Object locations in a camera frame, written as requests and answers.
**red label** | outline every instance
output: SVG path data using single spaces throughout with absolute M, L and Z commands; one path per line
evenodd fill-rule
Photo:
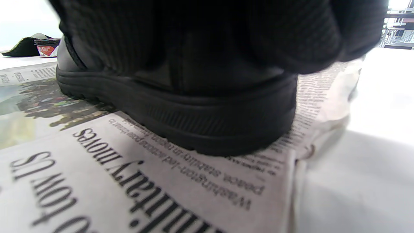
M 50 56 L 53 51 L 55 50 L 55 48 L 53 48 L 52 46 L 40 46 L 40 52 L 44 53 L 45 55 Z

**small tin can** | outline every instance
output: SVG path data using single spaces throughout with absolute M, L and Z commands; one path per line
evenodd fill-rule
M 41 57 L 54 58 L 58 55 L 60 39 L 35 40 L 34 44 Z

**rubber outsole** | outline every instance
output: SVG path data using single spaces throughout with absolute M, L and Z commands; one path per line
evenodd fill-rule
M 59 68 L 56 78 L 63 94 L 112 104 L 155 134 L 205 155 L 268 147 L 290 130 L 296 108 L 294 75 L 219 97 L 183 96 L 129 77 Z

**bright background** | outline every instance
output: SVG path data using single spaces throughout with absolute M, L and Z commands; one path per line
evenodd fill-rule
M 47 0 L 11 0 L 0 3 L 0 50 L 11 49 L 35 33 L 60 38 L 59 18 Z

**newspaper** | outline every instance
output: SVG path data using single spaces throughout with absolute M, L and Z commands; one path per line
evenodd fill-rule
M 1 232 L 286 233 L 297 211 L 297 159 L 349 114 L 360 64 L 301 75 L 291 132 L 251 155 L 187 151 L 122 112 L 4 149 Z
M 56 62 L 0 70 L 0 149 L 68 129 L 117 110 L 60 92 Z

